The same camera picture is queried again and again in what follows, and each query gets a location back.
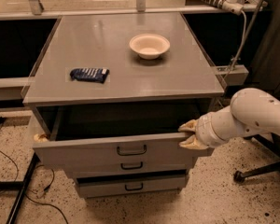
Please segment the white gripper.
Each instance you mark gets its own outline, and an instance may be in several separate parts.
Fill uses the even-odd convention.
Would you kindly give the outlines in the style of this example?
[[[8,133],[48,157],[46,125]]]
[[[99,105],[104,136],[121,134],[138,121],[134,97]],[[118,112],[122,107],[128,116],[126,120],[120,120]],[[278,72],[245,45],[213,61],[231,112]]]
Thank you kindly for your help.
[[[210,148],[217,148],[227,141],[220,138],[213,128],[213,122],[215,121],[215,112],[209,112],[199,117],[198,121],[192,119],[182,124],[178,130],[180,132],[194,132],[185,141],[179,143],[182,148],[191,150],[205,150]]]

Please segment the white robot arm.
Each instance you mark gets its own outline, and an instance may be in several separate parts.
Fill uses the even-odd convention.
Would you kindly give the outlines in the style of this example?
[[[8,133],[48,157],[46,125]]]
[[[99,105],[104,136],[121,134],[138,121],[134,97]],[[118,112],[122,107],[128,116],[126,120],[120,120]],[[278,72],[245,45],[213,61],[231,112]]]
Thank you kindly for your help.
[[[280,136],[280,101],[256,88],[242,89],[232,96],[228,106],[192,119],[178,130],[192,133],[179,143],[188,149],[217,148],[234,137],[262,133]]]

